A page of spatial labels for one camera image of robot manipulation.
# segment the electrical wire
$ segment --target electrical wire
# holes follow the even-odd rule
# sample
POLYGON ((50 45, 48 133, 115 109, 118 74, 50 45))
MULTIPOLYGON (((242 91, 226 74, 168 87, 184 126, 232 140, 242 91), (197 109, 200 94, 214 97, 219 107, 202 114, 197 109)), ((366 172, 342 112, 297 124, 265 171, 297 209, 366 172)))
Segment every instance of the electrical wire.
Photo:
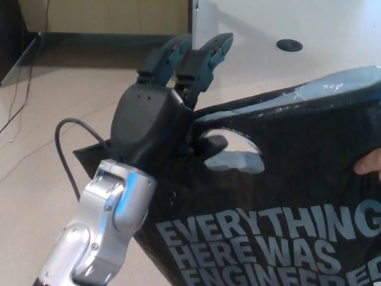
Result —
MULTIPOLYGON (((48 21, 48 13, 49 13, 49 6, 50 6, 50 2, 51 0, 48 0, 48 3, 46 4, 46 10, 45 10, 45 31, 44 33, 42 34, 41 36, 41 43, 40 43, 40 46, 39 46, 39 49, 37 51, 37 53, 35 54, 35 57, 33 58, 33 61, 32 63, 30 64, 30 68, 29 68, 29 76, 28 76, 28 86, 27 86, 27 89, 26 89, 26 95, 25 95, 25 100, 24 100, 24 103, 23 105, 16 111, 16 113, 12 116, 12 117, 8 117, 8 122, 0 129, 0 134, 8 127, 9 124, 11 124, 11 122, 21 113, 21 111, 24 109, 25 105, 27 104, 28 102, 28 99, 29 99, 29 93, 30 93, 30 84, 32 82, 32 73, 33 73, 33 68, 35 66, 35 62, 37 60, 37 58, 40 56, 41 54, 41 51, 42 51, 42 47, 43 47, 43 42, 45 40, 45 35, 46 33, 48 32, 48 24, 49 24, 49 21, 48 21)), ((23 40, 22 40, 22 49, 24 48, 24 35, 25 35, 25 26, 23 25, 23 32, 22 32, 22 37, 23 37, 23 40)), ((18 87, 18 82, 20 81, 20 73, 19 75, 17 76, 17 83, 16 83, 16 90, 15 90, 15 95, 14 95, 14 99, 13 99, 13 102, 11 104, 11 107, 10 107, 10 114, 11 114, 11 111, 12 111, 12 108, 13 108, 13 105, 14 105, 14 102, 16 101, 16 96, 17 96, 17 87, 18 87)))
POLYGON ((65 155, 62 151, 62 147, 61 147, 61 143, 60 143, 60 130, 66 123, 75 123, 75 124, 85 128, 96 140, 98 140, 98 142, 102 145, 104 150, 106 150, 106 152, 108 153, 109 158, 116 159, 116 156, 113 153, 110 146, 108 146, 107 143, 102 139, 102 137, 94 129, 92 129, 89 125, 87 125, 85 122, 83 122, 79 119, 76 119, 76 118, 66 118, 66 119, 59 122, 59 124, 55 128, 55 133, 54 133, 55 147, 56 147, 58 155, 61 159, 62 165, 64 166, 65 172, 69 178, 71 186, 73 187, 74 193, 77 197, 77 201, 79 201, 80 192, 78 190, 78 186, 76 184, 76 181, 74 180, 74 176, 73 176, 72 172, 70 171, 70 168, 67 164, 67 161, 65 159, 65 155))

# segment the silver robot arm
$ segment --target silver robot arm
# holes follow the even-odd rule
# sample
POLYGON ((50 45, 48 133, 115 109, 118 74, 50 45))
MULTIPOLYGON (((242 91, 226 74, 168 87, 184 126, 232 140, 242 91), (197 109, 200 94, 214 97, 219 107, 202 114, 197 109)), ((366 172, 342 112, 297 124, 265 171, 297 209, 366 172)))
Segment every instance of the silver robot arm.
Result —
POLYGON ((191 35, 181 35, 153 50, 115 111, 110 143, 118 162, 101 161, 33 286, 103 286, 118 274, 157 186, 148 174, 184 143, 198 96, 232 42, 224 33, 192 50, 191 35), (174 88, 166 87, 183 58, 174 88))
POLYGON ((82 192, 74 219, 42 268, 40 285, 107 285, 124 263, 156 185, 154 178, 134 167, 101 161, 82 192))

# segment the black bag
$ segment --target black bag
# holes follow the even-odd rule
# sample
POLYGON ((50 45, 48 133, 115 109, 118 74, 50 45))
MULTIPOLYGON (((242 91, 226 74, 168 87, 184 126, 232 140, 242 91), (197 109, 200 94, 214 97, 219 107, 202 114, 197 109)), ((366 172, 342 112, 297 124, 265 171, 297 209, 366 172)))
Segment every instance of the black bag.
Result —
MULTIPOLYGON (((196 111, 272 100, 295 87, 196 111)), ((211 171, 176 157, 136 241, 172 285, 371 285, 381 281, 381 183, 354 163, 381 147, 381 84, 281 108, 196 120, 261 151, 262 173, 211 171)), ((92 178, 106 153, 74 152, 92 178)))

